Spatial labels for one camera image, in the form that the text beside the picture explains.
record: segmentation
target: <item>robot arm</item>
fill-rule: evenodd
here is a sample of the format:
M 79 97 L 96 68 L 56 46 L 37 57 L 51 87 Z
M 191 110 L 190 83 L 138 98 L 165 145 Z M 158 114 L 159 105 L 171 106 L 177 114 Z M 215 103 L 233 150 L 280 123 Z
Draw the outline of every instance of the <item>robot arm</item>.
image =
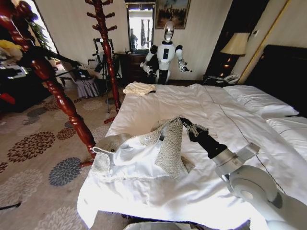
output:
M 243 165 L 255 156 L 259 147 L 249 143 L 238 153 L 231 152 L 209 136 L 208 130 L 181 118 L 191 141 L 198 142 L 216 164 L 215 172 L 228 190 L 252 204 L 266 219 L 271 230 L 303 230 L 307 226 L 307 206 L 277 189 L 273 179 L 263 170 Z
M 190 69 L 187 68 L 187 62 L 185 62 L 182 57 L 182 45 L 178 45 L 176 47 L 175 53 L 178 58 L 178 66 L 180 72 L 192 72 Z
M 155 45 L 152 45 L 150 48 L 146 58 L 145 62 L 142 62 L 140 64 L 140 67 L 143 68 L 143 70 L 148 74 L 148 76 L 153 76 L 153 68 L 151 66 L 148 66 L 147 63 L 152 59 L 152 57 L 157 53 L 158 47 Z

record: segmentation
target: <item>humanoid robot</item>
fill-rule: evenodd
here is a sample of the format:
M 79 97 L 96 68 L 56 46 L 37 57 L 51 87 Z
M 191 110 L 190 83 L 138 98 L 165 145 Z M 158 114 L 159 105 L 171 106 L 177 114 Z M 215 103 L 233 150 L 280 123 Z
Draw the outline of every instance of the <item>humanoid robot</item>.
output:
M 167 22 L 164 26 L 164 41 L 159 46 L 152 45 L 149 53 L 146 56 L 145 62 L 140 64 L 140 67 L 148 74 L 148 76 L 155 76 L 156 84 L 166 84 L 168 82 L 171 72 L 168 70 L 170 62 L 173 60 L 175 54 L 178 58 L 178 66 L 180 72 L 192 72 L 187 68 L 187 63 L 182 58 L 182 46 L 174 46 L 172 40 L 174 34 L 174 23 Z M 159 61 L 159 69 L 154 74 L 152 67 L 148 66 L 147 63 L 152 57 L 157 54 Z

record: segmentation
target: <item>mirror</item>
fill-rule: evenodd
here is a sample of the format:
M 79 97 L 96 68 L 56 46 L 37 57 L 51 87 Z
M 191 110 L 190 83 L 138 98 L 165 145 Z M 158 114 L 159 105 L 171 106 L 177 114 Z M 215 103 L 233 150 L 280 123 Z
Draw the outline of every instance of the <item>mirror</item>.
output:
M 127 2 L 130 51 L 147 54 L 154 37 L 154 2 Z

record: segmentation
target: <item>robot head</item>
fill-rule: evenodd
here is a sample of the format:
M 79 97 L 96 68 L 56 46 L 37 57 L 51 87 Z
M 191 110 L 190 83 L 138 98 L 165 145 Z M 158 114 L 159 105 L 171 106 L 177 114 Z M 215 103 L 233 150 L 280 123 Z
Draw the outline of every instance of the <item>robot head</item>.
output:
M 164 26 L 164 40 L 170 42 L 174 34 L 175 26 L 173 22 L 167 22 Z

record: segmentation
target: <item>white robot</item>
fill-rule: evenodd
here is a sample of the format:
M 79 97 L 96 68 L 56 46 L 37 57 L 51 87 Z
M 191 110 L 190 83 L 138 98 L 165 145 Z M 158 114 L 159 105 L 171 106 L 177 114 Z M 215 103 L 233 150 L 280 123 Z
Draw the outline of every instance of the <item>white robot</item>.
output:
M 281 192 L 265 171 L 244 165 L 245 161 L 258 154 L 258 146 L 250 143 L 235 154 L 209 136 L 206 128 L 186 118 L 180 119 L 190 140 L 198 142 L 208 152 L 209 159 L 216 164 L 215 172 L 226 183 L 228 190 L 251 203 L 266 219 L 269 229 L 307 229 L 307 206 Z
M 140 64 L 140 67 L 148 74 L 148 76 L 155 76 L 156 84 L 166 84 L 171 72 L 168 70 L 170 62 L 173 60 L 175 53 L 178 58 L 178 65 L 180 72 L 192 72 L 186 66 L 186 62 L 182 58 L 182 46 L 174 46 L 172 40 L 174 34 L 174 23 L 167 22 L 164 26 L 164 41 L 161 45 L 152 45 L 149 53 L 146 56 L 145 62 Z M 157 54 L 159 61 L 159 69 L 156 74 L 153 73 L 152 67 L 148 66 L 147 63 L 152 59 L 152 57 Z

